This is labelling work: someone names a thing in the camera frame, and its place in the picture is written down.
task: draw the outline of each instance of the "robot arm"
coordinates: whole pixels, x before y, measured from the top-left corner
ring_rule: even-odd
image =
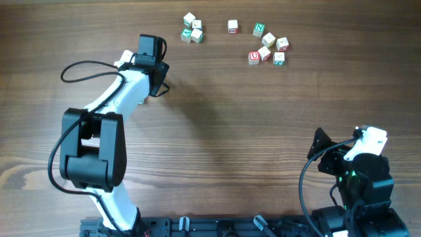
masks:
[[[127,162],[123,124],[139,102],[148,95],[156,97],[161,84],[164,84],[169,66],[162,62],[162,43],[166,46],[162,38],[140,35],[138,53],[126,50],[114,63],[124,76],[122,87],[117,91],[122,84],[122,78],[118,76],[93,103],[84,109],[69,109],[63,115],[62,131],[82,116],[87,118],[61,144],[61,176],[75,187],[101,197],[102,203],[99,203],[97,197],[91,196],[103,216],[103,226],[111,230],[115,227],[103,207],[123,231],[132,231],[135,225],[140,225],[139,211],[130,201],[122,183]],[[94,114],[89,113],[115,91],[117,93],[104,107]],[[82,143],[82,139],[88,140],[93,136],[100,138],[99,147]]]

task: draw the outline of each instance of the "table surface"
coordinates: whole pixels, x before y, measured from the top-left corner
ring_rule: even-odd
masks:
[[[188,12],[202,20],[200,44],[180,39]],[[389,132],[392,207],[421,236],[420,13],[419,2],[354,0],[0,6],[0,235],[76,236],[81,219],[99,216],[88,197],[52,187],[47,158],[66,109],[91,103],[115,77],[64,84],[59,75],[137,51],[142,33],[167,40],[171,86],[124,125],[124,183],[144,217],[301,214],[297,184],[314,131],[341,141],[371,124]],[[239,34],[228,34],[230,19]],[[248,65],[262,47],[256,22],[288,37],[284,66]],[[68,78],[104,70],[81,66]],[[55,177],[71,188],[58,160]],[[309,169],[310,210],[332,205],[333,183]]]

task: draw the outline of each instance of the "wooden cube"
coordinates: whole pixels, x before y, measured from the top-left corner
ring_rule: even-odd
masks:
[[[201,20],[194,20],[194,21],[191,23],[191,27],[192,27],[193,29],[202,30],[202,21],[201,21]]]
[[[249,53],[249,64],[250,65],[258,64],[259,61],[260,61],[259,52],[255,51],[255,52],[250,52]]]
[[[196,43],[200,43],[203,39],[203,32],[198,29],[193,29],[191,33],[191,40],[193,40]]]
[[[196,20],[196,16],[193,16],[191,13],[187,13],[184,16],[184,24],[188,27],[191,27],[191,23],[193,23],[194,20]]]
[[[263,39],[262,39],[262,43],[264,44],[264,46],[268,48],[272,46],[275,43],[275,41],[276,41],[276,38],[271,33],[267,33],[265,36],[263,36]]]
[[[266,61],[270,57],[270,50],[266,46],[263,46],[258,52],[262,61]]]
[[[286,37],[276,40],[276,49],[278,49],[278,51],[285,51],[288,48],[289,48],[289,43]]]
[[[274,53],[274,65],[281,66],[285,62],[285,53],[275,52]]]
[[[186,41],[188,43],[190,43],[191,41],[191,30],[184,28],[183,32],[182,32],[182,41]]]
[[[264,32],[264,24],[256,23],[255,30],[253,30],[253,35],[257,37],[262,37]]]
[[[229,20],[228,21],[228,33],[231,33],[231,34],[238,33],[238,21],[237,20]]]

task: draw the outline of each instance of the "cable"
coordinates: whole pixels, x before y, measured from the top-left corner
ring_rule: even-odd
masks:
[[[331,149],[334,149],[334,148],[337,148],[337,147],[340,147],[340,146],[342,146],[342,145],[347,145],[347,144],[349,144],[349,143],[352,143],[352,142],[355,142],[355,141],[357,141],[359,138],[352,138],[352,139],[350,139],[350,140],[347,140],[347,141],[344,141],[344,142],[340,142],[340,143],[338,143],[338,144],[335,144],[335,145],[333,145],[333,146],[331,146],[331,147],[328,147],[328,148],[326,148],[326,149],[323,149],[322,151],[319,151],[316,155],[314,155],[313,157],[311,157],[310,159],[309,159],[309,161],[307,161],[307,163],[305,164],[305,166],[303,167],[303,170],[301,171],[301,174],[300,174],[300,180],[299,180],[299,183],[298,183],[298,193],[299,193],[299,197],[300,197],[300,204],[301,204],[301,208],[303,209],[303,213],[304,213],[304,216],[305,216],[305,218],[306,218],[306,220],[307,220],[307,222],[309,223],[309,225],[310,225],[310,227],[315,231],[315,233],[319,236],[319,237],[324,237],[323,236],[323,234],[317,229],[317,227],[316,227],[316,225],[313,223],[313,221],[311,220],[311,217],[310,217],[310,215],[309,215],[309,213],[307,212],[307,210],[306,210],[306,207],[305,207],[305,204],[304,204],[304,198],[303,198],[303,180],[304,180],[304,174],[305,174],[305,171],[308,169],[308,167],[310,166],[310,164],[315,160],[315,159],[317,159],[319,156],[321,156],[321,155],[323,155],[323,153],[325,153],[325,152],[327,152],[327,151],[329,151],[329,150],[331,150]]]
[[[331,188],[330,188],[330,191],[329,191],[329,194],[330,194],[330,198],[332,199],[332,201],[334,202],[334,204],[335,204],[335,207],[339,207],[338,205],[337,205],[337,202],[336,202],[336,199],[334,198],[334,190],[335,190],[335,188],[337,187],[337,184],[334,184]]]
[[[78,125],[80,124],[82,121],[84,121],[85,119],[88,118],[88,116],[94,114],[96,111],[98,111],[100,108],[104,107],[122,88],[124,83],[126,82],[126,78],[123,76],[123,74],[118,73],[118,72],[103,72],[103,73],[99,73],[99,74],[95,74],[93,76],[87,76],[85,78],[80,78],[80,79],[75,79],[75,80],[65,80],[64,79],[64,74],[65,72],[70,69],[73,66],[76,65],[80,65],[82,63],[95,63],[95,64],[100,64],[100,65],[105,65],[105,66],[109,66],[112,68],[117,68],[116,66],[107,64],[107,63],[102,63],[102,62],[98,62],[98,61],[80,61],[77,63],[73,63],[69,66],[67,66],[60,75],[60,79],[63,82],[66,83],[74,83],[74,82],[81,82],[84,80],[89,80],[92,78],[97,78],[100,76],[105,76],[105,75],[117,75],[119,77],[121,77],[121,83],[120,85],[118,85],[117,89],[115,89],[103,102],[101,102],[96,108],[92,109],[90,112],[88,112],[85,115],[82,115],[76,122],[74,122],[72,125],[70,125],[69,128],[66,129],[66,131],[64,131],[61,135],[61,137],[59,138],[59,140],[57,140],[57,143],[54,145],[53,150],[51,151],[49,160],[48,160],[48,167],[47,167],[47,171],[48,171],[48,178],[50,180],[50,182],[52,183],[52,185],[54,187],[56,187],[56,189],[66,193],[66,194],[76,194],[76,195],[89,195],[89,196],[93,196],[97,199],[97,201],[99,202],[99,205],[101,206],[101,208],[103,209],[105,215],[107,216],[108,220],[111,222],[111,224],[113,225],[113,227],[115,227],[115,229],[122,235],[122,236],[127,236],[124,231],[115,223],[114,219],[111,217],[111,214],[109,213],[109,210],[107,209],[107,207],[104,204],[104,201],[101,199],[101,196],[98,194],[95,194],[93,192],[81,192],[81,191],[72,191],[72,190],[67,190],[63,187],[61,187],[59,184],[57,184],[57,182],[54,179],[53,176],[53,160],[54,160],[54,156],[57,152],[57,150],[59,149],[60,145],[63,143],[64,139],[69,135],[69,133]]]

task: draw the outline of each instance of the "black cable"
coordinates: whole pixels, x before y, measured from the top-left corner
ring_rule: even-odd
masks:
[[[299,193],[299,197],[300,197],[300,204],[301,204],[301,208],[303,209],[304,216],[305,216],[305,218],[306,218],[307,222],[309,223],[310,227],[311,227],[311,228],[315,231],[315,233],[316,233],[319,237],[324,237],[324,236],[323,236],[323,234],[322,234],[322,233],[321,233],[321,232],[317,229],[316,225],[314,225],[313,221],[311,220],[311,217],[310,217],[309,213],[307,212],[307,210],[306,210],[306,208],[305,208],[305,204],[304,204],[304,198],[303,198],[303,180],[304,180],[304,174],[305,174],[305,171],[308,169],[308,167],[310,166],[310,164],[311,164],[311,163],[312,163],[315,159],[317,159],[319,156],[323,155],[323,153],[325,153],[325,152],[327,152],[327,151],[329,151],[329,150],[331,150],[331,149],[334,149],[334,148],[340,147],[340,146],[342,146],[342,145],[347,145],[347,144],[349,144],[349,143],[355,142],[355,141],[357,141],[358,139],[359,139],[359,138],[352,138],[352,139],[350,139],[350,140],[347,140],[347,141],[344,141],[344,142],[340,142],[340,143],[335,144],[335,145],[333,145],[333,146],[331,146],[331,147],[328,147],[328,148],[326,148],[326,149],[323,149],[322,151],[319,151],[316,155],[314,155],[313,157],[311,157],[311,158],[309,159],[309,161],[307,161],[307,163],[305,164],[305,166],[304,166],[303,170],[301,171],[300,180],[299,180],[299,183],[298,183],[298,193]]]
[[[161,60],[164,60],[165,53],[166,53],[166,41],[165,41],[165,39],[162,39],[162,42],[163,42],[163,43],[164,43],[164,45],[165,45],[165,49],[164,49],[164,53],[162,53]]]
[[[330,188],[330,191],[329,191],[329,194],[330,194],[330,198],[332,199],[332,201],[334,202],[334,204],[335,204],[335,207],[339,207],[338,205],[337,205],[337,202],[336,202],[336,199],[334,198],[334,190],[335,190],[335,188],[337,187],[337,184],[334,184],[331,188]]]
[[[87,76],[85,78],[80,78],[80,79],[75,79],[75,80],[65,80],[63,78],[65,72],[70,69],[73,66],[76,65],[80,65],[82,63],[95,63],[95,64],[100,64],[100,65],[105,65],[105,66],[109,66],[112,68],[117,68],[116,66],[107,64],[107,63],[102,63],[102,62],[98,62],[98,61],[80,61],[77,63],[73,63],[69,66],[67,66],[60,75],[60,78],[63,82],[66,83],[73,83],[73,82],[81,82],[84,80],[89,80],[92,78],[97,78],[100,76],[105,76],[105,75],[117,75],[119,77],[121,77],[121,83],[120,85],[118,85],[117,89],[115,89],[103,102],[101,102],[98,106],[96,106],[96,108],[92,109],[88,114],[86,115],[82,115],[76,122],[74,122],[72,125],[70,125],[69,128],[67,128],[66,131],[64,131],[61,134],[61,137],[59,138],[59,140],[57,141],[57,143],[54,145],[53,150],[51,151],[49,160],[48,160],[48,178],[50,180],[50,182],[52,183],[52,185],[54,187],[56,187],[56,189],[66,193],[66,194],[76,194],[76,195],[89,195],[89,196],[93,196],[97,199],[97,201],[99,202],[99,205],[101,206],[101,208],[103,209],[105,215],[107,216],[108,220],[111,222],[111,224],[113,225],[113,227],[115,227],[115,229],[122,235],[122,236],[126,236],[126,234],[124,233],[124,231],[115,223],[114,219],[111,217],[111,214],[109,213],[109,210],[107,209],[107,207],[104,204],[104,201],[101,199],[101,196],[98,194],[95,194],[93,192],[81,192],[81,191],[72,191],[72,190],[67,190],[64,189],[63,187],[61,187],[59,184],[57,184],[57,182],[54,179],[53,176],[53,160],[54,160],[54,156],[57,152],[57,150],[59,149],[60,145],[63,143],[64,139],[69,135],[69,133],[78,125],[80,124],[82,121],[84,121],[85,119],[88,118],[88,116],[94,114],[96,111],[98,111],[100,108],[104,107],[122,88],[124,83],[126,82],[126,78],[123,76],[123,74],[118,73],[118,72],[104,72],[104,73],[99,73],[99,74],[95,74],[93,76]]]

